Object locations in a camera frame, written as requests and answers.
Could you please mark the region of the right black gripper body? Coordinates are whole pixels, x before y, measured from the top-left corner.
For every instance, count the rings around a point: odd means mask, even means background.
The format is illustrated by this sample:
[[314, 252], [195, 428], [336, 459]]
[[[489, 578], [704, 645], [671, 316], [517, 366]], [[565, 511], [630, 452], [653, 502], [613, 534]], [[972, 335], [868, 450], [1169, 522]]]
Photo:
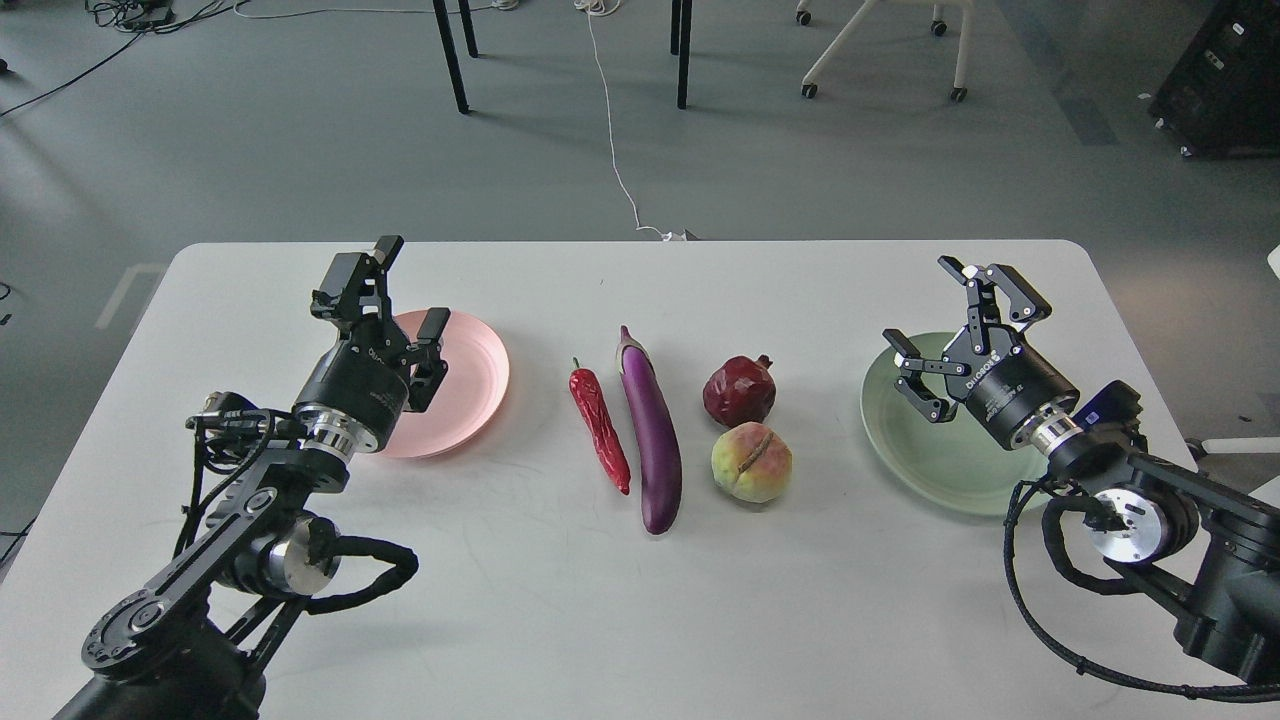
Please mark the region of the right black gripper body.
[[1071, 411], [1080, 392], [1018, 334], [992, 334], [991, 351], [975, 351], [968, 334], [950, 343], [950, 361], [969, 368], [950, 379], [950, 397], [959, 401], [1005, 450], [1027, 443], [1021, 429], [1043, 406]]

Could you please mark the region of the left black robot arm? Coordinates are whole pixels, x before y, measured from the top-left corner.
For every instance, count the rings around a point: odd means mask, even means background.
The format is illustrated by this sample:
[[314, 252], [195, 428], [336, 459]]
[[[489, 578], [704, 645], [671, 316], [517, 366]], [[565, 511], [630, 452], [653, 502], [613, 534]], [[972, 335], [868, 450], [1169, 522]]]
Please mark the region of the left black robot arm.
[[81, 657], [92, 678], [60, 719], [256, 719], [265, 670], [305, 614], [339, 612], [399, 589], [415, 552], [340, 533], [306, 509], [344, 489], [357, 454], [388, 445], [448, 373], [447, 307], [412, 333], [397, 324], [388, 275], [404, 241], [334, 256], [312, 316], [337, 329], [292, 409], [215, 393], [187, 427], [195, 478], [170, 562], [106, 611]]

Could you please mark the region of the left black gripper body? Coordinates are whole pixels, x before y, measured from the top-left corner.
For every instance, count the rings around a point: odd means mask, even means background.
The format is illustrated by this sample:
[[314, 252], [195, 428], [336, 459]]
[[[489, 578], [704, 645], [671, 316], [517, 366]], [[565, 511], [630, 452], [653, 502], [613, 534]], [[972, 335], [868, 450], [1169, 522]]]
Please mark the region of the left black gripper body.
[[314, 441], [324, 441], [340, 454], [383, 451], [407, 413], [408, 343], [394, 320], [385, 329], [339, 331], [338, 341], [320, 357], [294, 400], [292, 414]]

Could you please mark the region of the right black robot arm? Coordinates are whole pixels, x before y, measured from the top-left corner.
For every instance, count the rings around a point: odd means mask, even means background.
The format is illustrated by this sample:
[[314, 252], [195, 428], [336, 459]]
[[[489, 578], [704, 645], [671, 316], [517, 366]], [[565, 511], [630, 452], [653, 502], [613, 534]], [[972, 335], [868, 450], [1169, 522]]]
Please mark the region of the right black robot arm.
[[[964, 287], [966, 319], [937, 359], [901, 331], [884, 331], [893, 387], [929, 423], [964, 409], [1002, 450], [1032, 447], [1046, 459], [1043, 475], [1014, 486], [1004, 519], [1007, 587], [1036, 638], [1075, 673], [1114, 685], [1224, 703], [1276, 701], [1276, 507], [1152, 455], [1129, 384], [1115, 380], [1082, 404], [1025, 337], [1052, 307], [1015, 268], [947, 255], [938, 263]], [[1014, 562], [1018, 524], [1037, 495], [1047, 500], [1041, 534], [1062, 579], [1098, 596], [1153, 600], [1172, 615], [1183, 653], [1235, 683], [1151, 682], [1055, 639], [1027, 607]]]

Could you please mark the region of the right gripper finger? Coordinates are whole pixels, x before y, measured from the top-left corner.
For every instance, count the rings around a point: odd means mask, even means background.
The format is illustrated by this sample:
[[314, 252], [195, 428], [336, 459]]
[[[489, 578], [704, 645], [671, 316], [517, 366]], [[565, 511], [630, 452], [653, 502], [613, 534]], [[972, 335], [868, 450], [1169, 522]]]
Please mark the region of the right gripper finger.
[[1016, 343], [1025, 328], [1048, 318], [1050, 302], [1009, 265], [965, 265], [956, 258], [942, 255], [938, 264], [966, 292], [966, 324], [963, 334], [972, 351], [991, 351], [996, 340], [1007, 336]]
[[955, 402], [934, 395], [924, 383], [924, 374], [961, 375], [961, 364], [948, 360], [925, 359], [919, 348], [899, 329], [882, 332], [893, 350], [899, 378], [895, 387], [901, 396], [929, 423], [947, 423], [956, 415]]

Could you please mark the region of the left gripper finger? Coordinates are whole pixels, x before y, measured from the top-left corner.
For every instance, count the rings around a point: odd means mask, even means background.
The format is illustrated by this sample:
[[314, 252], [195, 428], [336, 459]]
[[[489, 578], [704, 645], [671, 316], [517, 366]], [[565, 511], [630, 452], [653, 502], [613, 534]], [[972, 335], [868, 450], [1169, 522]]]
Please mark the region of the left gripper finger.
[[449, 364], [442, 351], [451, 318], [449, 307], [430, 307], [416, 325], [410, 323], [404, 329], [410, 338], [404, 361], [412, 366], [408, 375], [408, 413], [425, 413], [448, 374]]
[[311, 292], [311, 316], [338, 331], [390, 327], [387, 275], [403, 245], [401, 236], [383, 236], [370, 251], [337, 254], [320, 287]]

